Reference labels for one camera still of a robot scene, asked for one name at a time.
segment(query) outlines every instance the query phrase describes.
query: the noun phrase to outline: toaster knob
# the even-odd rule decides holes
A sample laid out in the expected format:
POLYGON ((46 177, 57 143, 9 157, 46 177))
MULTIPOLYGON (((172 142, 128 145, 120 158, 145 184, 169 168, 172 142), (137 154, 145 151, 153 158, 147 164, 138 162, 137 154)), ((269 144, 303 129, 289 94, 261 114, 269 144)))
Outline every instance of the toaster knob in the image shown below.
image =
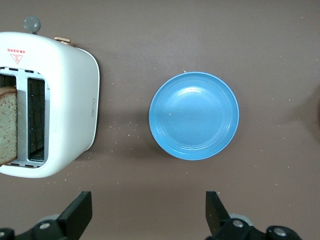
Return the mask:
POLYGON ((27 16, 23 23, 24 29, 30 34, 37 34, 41 28, 40 20, 36 16, 27 16))

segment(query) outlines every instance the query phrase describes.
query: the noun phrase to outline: white toaster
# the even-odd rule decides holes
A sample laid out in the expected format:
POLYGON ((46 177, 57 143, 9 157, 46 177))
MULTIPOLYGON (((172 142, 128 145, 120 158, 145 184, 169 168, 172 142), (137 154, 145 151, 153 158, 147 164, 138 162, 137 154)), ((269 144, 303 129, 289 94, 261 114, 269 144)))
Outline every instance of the white toaster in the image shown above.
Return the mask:
POLYGON ((36 34, 0 32, 0 87, 16 86, 18 112, 17 159, 0 173, 51 176, 89 149, 99 85, 90 53, 36 34))

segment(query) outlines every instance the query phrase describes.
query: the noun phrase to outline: brown table surface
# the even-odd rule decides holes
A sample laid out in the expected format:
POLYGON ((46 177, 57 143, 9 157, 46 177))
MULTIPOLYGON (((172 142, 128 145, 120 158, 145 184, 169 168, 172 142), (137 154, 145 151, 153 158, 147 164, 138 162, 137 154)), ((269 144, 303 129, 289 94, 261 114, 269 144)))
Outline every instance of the brown table surface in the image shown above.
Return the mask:
POLYGON ((202 240, 205 193, 229 213, 319 239, 320 1, 2 0, 0 32, 70 38, 101 71, 93 146, 41 179, 0 175, 0 227, 17 233, 91 191, 83 240, 202 240), (239 103, 231 143, 200 161, 152 137, 154 94, 180 73, 220 77, 239 103))

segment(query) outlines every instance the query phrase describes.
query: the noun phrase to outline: toaster slot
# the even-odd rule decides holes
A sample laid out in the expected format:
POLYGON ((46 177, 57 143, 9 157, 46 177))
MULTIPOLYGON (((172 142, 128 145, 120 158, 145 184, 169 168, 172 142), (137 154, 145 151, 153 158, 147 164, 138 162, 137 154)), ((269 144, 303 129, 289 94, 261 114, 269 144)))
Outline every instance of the toaster slot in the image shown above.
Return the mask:
POLYGON ((38 72, 0 67, 0 87, 17 90, 17 159, 11 166, 39 168, 48 159, 50 88, 38 72))
POLYGON ((28 159, 44 161, 45 150, 45 81, 28 78, 28 159))
POLYGON ((16 86, 16 77, 0 74, 0 88, 9 86, 16 86))

